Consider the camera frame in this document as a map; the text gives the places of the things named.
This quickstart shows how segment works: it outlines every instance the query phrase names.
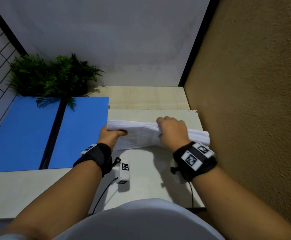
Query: stack of paper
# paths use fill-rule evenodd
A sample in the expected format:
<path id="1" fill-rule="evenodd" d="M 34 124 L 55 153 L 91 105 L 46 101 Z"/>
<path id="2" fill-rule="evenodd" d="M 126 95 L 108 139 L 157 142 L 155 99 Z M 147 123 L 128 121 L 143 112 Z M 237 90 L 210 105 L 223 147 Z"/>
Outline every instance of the stack of paper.
<path id="1" fill-rule="evenodd" d="M 108 130 L 125 130 L 127 136 L 120 137 L 116 143 L 115 149 L 133 149 L 148 147 L 152 145 L 164 147 L 159 139 L 161 128 L 154 123 L 144 123 L 125 120 L 110 120 L 107 123 Z M 191 141 L 200 142 L 203 145 L 210 145 L 209 133 L 202 130 L 188 129 L 189 138 Z"/>

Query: potted plant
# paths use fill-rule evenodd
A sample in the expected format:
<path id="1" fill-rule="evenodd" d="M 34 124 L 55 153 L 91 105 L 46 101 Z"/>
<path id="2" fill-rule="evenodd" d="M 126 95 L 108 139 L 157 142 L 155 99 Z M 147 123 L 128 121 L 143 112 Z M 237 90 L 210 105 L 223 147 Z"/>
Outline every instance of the potted plant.
<path id="1" fill-rule="evenodd" d="M 74 96 L 87 93 L 87 81 L 97 81 L 102 70 L 71 57 L 58 56 L 56 61 L 46 62 L 37 56 L 16 58 L 11 66 L 10 87 L 21 96 L 37 97 L 37 105 L 64 100 L 73 110 Z"/>

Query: black cable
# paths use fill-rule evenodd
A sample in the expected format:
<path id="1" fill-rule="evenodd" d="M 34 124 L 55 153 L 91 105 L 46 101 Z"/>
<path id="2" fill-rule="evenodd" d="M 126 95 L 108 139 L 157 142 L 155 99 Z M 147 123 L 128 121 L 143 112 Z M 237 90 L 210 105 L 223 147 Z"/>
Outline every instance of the black cable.
<path id="1" fill-rule="evenodd" d="M 192 185 L 191 183 L 188 181 L 190 188 L 191 188 L 191 194 L 192 194 L 192 208 L 194 208 L 194 199 L 193 199 L 193 190 L 192 190 Z"/>
<path id="2" fill-rule="evenodd" d="M 92 212 L 92 215 L 94 214 L 94 211 L 95 211 L 95 209 L 96 209 L 96 206 L 99 204 L 99 201 L 101 200 L 102 196 L 104 195 L 104 193 L 106 192 L 106 190 L 108 189 L 108 187 L 110 187 L 110 185 L 111 185 L 114 181 L 116 181 L 117 179 L 118 179 L 118 178 L 115 178 L 114 180 L 112 180 L 111 183 L 110 183 L 110 184 L 105 188 L 105 190 L 103 191 L 101 197 L 99 198 L 98 202 L 96 203 L 96 205 L 95 205 L 95 207 L 94 207 L 94 210 L 93 210 L 93 212 Z"/>

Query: blue panel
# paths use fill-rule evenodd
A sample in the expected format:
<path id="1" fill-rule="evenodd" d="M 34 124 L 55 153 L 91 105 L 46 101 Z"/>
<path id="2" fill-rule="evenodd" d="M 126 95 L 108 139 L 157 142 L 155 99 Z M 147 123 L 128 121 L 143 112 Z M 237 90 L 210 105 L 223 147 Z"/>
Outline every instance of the blue panel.
<path id="1" fill-rule="evenodd" d="M 66 108 L 49 169 L 71 168 L 80 152 L 99 138 L 108 121 L 108 97 L 77 97 L 72 111 Z"/>
<path id="2" fill-rule="evenodd" d="M 0 172 L 39 169 L 59 104 L 15 98 L 0 128 Z"/>

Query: brown wall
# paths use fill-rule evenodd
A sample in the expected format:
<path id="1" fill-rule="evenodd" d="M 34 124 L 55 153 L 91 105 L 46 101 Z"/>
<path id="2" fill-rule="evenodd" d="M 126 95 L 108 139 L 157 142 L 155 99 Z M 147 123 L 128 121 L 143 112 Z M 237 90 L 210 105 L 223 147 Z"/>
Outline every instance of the brown wall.
<path id="1" fill-rule="evenodd" d="M 184 89 L 220 165 L 291 221 L 291 0 L 221 0 Z"/>

